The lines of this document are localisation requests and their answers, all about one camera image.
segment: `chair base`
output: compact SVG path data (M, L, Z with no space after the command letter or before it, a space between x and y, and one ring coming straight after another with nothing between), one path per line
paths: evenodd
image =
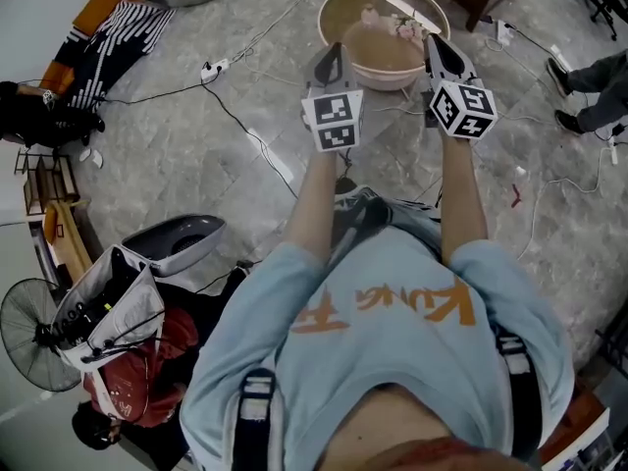
M607 6L601 0L588 1L591 2L597 9L597 11L591 15L591 21L596 23L598 16L602 14L604 19L606 20L606 23L608 24L608 27L610 27L610 30L612 31L612 35L610 36L610 38L612 38L613 40L617 40L617 31L615 30L615 26L613 25L613 18Z

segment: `person wearing light blue shirt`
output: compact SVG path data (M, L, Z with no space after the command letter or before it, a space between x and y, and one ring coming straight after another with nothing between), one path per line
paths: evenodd
M523 341L536 370L540 444L572 394L568 339L517 260L488 240L469 142L443 135L443 149L440 215L335 196L336 154L312 156L283 242L235 292L183 400L183 432L206 470L230 468L228 406L269 358L284 406L279 469L528 469L510 456L495 327ZM364 202L373 207L349 223L375 227L339 241L335 218Z

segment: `neck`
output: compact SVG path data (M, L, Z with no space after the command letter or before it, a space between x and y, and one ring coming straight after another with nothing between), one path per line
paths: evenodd
M443 421L406 389L373 389L342 421L318 470L356 471L389 448L448 436Z

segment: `apriltag cube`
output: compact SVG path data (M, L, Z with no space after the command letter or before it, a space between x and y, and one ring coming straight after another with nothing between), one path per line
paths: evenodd
M475 85L441 80L430 108L449 136L482 139L497 122L493 93Z
M363 119L362 90L326 94L301 100L304 122L319 152L343 150L360 143Z

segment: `white box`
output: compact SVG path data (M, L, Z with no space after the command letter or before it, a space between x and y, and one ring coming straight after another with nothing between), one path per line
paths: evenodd
M441 80L430 108L454 137L482 139L497 122L493 93L475 85Z
M301 100L305 122L319 152L348 149L360 143L362 90L326 94Z

